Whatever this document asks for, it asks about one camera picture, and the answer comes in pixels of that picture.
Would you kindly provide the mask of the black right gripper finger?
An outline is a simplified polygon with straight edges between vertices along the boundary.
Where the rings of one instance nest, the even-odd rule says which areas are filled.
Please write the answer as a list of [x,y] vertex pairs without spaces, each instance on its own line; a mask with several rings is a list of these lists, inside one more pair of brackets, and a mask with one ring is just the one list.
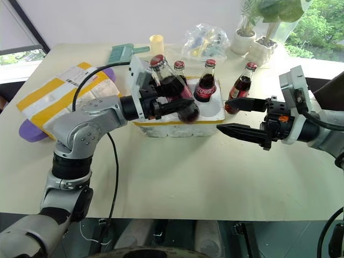
[[252,142],[264,146],[266,132],[260,129],[251,128],[248,125],[230,123],[219,124],[216,128],[223,134],[242,141]]
[[240,111],[265,112],[267,100],[257,98],[234,98],[227,100],[225,104]]

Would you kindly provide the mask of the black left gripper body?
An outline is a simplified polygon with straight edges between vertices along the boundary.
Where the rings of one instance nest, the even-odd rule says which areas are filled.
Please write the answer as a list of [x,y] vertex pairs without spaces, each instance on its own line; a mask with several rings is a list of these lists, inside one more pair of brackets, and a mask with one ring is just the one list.
[[140,104],[146,119],[161,119],[160,105],[157,99],[160,97],[157,91],[157,84],[155,80],[150,80],[147,85],[142,86],[139,90],[141,95]]

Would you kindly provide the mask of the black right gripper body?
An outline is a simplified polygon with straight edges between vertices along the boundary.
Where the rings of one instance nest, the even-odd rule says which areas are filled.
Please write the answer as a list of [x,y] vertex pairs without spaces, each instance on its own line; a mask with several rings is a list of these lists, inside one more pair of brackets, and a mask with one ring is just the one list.
[[293,126],[294,117],[285,102],[277,101],[276,96],[266,99],[267,113],[260,129],[265,131],[266,138],[260,146],[268,151],[272,142],[285,139]]

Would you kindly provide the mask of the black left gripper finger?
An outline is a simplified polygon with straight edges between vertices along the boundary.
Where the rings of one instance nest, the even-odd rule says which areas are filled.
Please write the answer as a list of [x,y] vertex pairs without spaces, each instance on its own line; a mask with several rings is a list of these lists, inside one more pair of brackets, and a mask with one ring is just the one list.
[[165,104],[157,102],[156,114],[171,114],[175,112],[180,112],[189,107],[193,103],[193,99],[178,99]]
[[163,80],[155,87],[157,94],[161,97],[177,97],[185,87],[185,83],[180,80]]

